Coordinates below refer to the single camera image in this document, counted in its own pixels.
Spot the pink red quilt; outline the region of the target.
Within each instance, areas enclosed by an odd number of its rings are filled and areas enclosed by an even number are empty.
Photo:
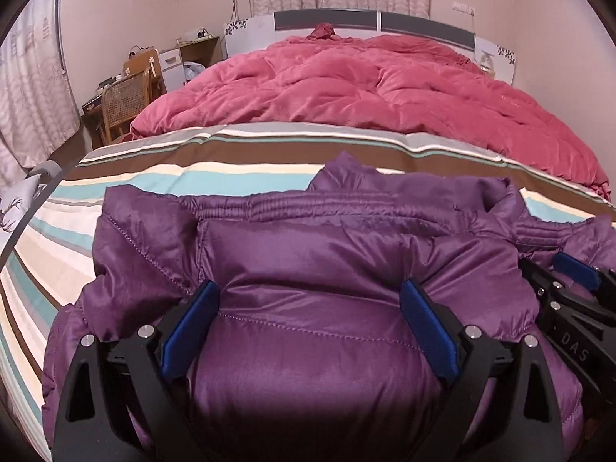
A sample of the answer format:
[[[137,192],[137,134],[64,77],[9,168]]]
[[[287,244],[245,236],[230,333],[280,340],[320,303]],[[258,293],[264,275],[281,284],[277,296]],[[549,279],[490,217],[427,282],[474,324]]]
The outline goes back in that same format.
[[[207,68],[154,100],[131,132],[271,121],[425,132],[611,194],[595,153],[563,121],[466,56],[409,35],[343,38],[328,24]]]

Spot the purple down jacket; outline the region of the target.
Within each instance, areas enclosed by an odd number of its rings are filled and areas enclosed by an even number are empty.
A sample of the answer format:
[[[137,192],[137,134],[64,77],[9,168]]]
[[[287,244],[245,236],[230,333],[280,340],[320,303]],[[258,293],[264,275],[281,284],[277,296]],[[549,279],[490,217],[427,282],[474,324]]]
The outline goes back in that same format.
[[[60,396],[85,336],[110,344],[157,325],[215,284],[212,319],[195,322],[183,377],[187,414],[174,460],[376,460],[408,457],[440,383],[403,318],[405,281],[463,324],[516,342],[537,334],[540,304],[518,263],[558,253],[615,265],[609,218],[531,215],[505,178],[386,175],[343,154],[304,191],[174,196],[130,185],[104,193],[95,276],[55,316],[43,372],[43,429],[81,461],[93,430],[60,436]],[[198,330],[206,330],[201,339]]]

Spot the white wall socket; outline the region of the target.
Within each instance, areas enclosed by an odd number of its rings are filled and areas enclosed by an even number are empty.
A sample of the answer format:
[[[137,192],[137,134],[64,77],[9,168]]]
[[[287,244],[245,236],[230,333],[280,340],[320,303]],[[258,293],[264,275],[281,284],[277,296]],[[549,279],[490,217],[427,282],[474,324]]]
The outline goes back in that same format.
[[[460,3],[457,1],[453,1],[452,10],[455,10],[455,12],[466,13],[467,15],[472,16],[472,17],[475,16],[475,8],[466,3]]]

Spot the white grey headboard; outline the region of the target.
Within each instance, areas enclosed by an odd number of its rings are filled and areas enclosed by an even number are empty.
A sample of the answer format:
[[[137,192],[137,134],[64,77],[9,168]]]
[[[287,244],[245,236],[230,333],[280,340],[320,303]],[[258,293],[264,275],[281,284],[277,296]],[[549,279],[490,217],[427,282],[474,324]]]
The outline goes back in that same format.
[[[364,39],[377,35],[411,35],[445,44],[472,60],[484,72],[507,84],[514,82],[517,58],[509,49],[476,33],[437,21],[379,10],[281,10],[226,24],[226,56],[261,50],[289,37],[309,35],[330,24],[336,35]]]

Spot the side window curtain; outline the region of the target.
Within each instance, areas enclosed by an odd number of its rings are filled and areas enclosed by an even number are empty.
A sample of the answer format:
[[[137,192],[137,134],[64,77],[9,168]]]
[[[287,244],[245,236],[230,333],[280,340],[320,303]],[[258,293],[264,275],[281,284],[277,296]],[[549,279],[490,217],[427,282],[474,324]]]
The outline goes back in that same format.
[[[80,128],[60,38],[60,0],[29,0],[1,45],[3,188]]]

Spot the clear plastic water jug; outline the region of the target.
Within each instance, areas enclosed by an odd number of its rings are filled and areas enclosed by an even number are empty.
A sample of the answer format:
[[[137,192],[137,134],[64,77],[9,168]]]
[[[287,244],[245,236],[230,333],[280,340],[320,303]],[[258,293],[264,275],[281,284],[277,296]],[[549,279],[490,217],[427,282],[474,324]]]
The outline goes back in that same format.
[[[206,70],[206,67],[203,64],[191,62],[191,60],[185,60],[183,62],[185,80],[187,82],[197,78],[199,74],[203,73]]]

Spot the wooden rattan chair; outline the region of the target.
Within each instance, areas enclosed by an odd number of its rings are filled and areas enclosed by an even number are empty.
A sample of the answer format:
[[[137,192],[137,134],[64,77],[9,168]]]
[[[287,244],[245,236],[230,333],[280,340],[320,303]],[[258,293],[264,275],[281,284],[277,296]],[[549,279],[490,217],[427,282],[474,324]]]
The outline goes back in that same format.
[[[124,135],[123,129],[132,122],[146,106],[154,101],[152,67],[129,74],[106,88],[101,97],[103,132],[102,142],[109,145]]]

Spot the white bedside cabinet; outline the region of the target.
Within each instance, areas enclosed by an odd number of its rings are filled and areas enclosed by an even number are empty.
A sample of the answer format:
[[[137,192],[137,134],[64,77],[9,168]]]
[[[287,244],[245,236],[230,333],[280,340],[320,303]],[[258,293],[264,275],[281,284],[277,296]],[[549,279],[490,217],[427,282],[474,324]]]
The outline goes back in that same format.
[[[183,62],[203,64],[206,69],[223,59],[220,39],[209,35],[192,41],[179,41],[176,47],[159,53],[159,63],[167,93],[186,85]]]

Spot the striped bed sheet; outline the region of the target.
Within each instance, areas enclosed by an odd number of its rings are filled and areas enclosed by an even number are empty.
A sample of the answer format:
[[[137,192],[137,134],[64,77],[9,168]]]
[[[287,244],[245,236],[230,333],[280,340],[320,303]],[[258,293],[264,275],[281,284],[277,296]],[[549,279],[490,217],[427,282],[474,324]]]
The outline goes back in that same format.
[[[265,122],[191,127],[96,149],[28,203],[2,251],[2,459],[50,459],[42,427],[47,335],[56,312],[92,281],[91,245],[107,188],[230,196],[302,190],[343,152],[382,173],[507,177],[527,209],[548,221],[615,213],[613,201],[584,187],[425,132]]]

